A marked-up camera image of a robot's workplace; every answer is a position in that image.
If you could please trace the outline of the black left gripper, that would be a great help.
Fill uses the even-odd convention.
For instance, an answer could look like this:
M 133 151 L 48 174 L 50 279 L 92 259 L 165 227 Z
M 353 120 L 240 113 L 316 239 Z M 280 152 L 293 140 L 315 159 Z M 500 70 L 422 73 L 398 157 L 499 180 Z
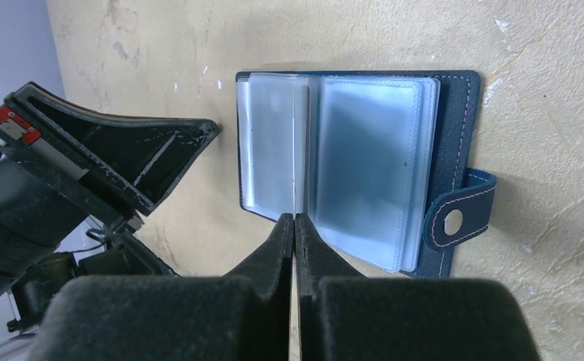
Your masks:
M 0 105 L 0 298 L 10 334 L 84 275 L 171 275 L 136 237 L 220 134 L 215 121 L 103 114 L 29 82 Z

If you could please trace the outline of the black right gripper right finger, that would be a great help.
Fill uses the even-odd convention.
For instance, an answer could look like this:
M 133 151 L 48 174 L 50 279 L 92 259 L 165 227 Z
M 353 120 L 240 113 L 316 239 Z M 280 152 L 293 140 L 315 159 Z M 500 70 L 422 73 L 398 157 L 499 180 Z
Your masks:
M 356 299 L 364 276 L 319 235 L 308 214 L 295 217 L 295 256 L 302 360 L 354 360 L 365 307 Z

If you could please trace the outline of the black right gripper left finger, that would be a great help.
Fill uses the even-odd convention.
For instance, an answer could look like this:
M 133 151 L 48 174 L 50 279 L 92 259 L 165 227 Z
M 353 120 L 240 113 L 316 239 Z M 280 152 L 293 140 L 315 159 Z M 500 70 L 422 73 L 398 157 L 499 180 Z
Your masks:
M 224 276 L 251 291 L 239 312 L 240 360 L 287 360 L 294 254 L 294 216 L 282 214 L 267 239 Z

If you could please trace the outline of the navy blue card holder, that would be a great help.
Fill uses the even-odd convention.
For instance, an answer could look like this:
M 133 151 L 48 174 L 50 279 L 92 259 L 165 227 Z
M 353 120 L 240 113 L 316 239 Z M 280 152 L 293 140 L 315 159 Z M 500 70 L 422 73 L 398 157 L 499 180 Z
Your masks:
M 481 85 L 474 70 L 239 72 L 241 208 L 304 213 L 365 263 L 448 277 L 497 188 L 468 165 Z

